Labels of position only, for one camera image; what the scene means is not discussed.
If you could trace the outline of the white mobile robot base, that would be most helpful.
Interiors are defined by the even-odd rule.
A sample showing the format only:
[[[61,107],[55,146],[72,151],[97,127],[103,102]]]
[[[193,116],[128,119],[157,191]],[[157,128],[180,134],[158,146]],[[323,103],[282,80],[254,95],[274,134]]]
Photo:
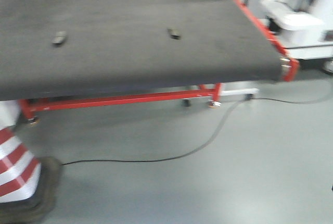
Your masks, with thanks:
[[[332,73],[332,0],[256,0],[262,22],[289,54]]]

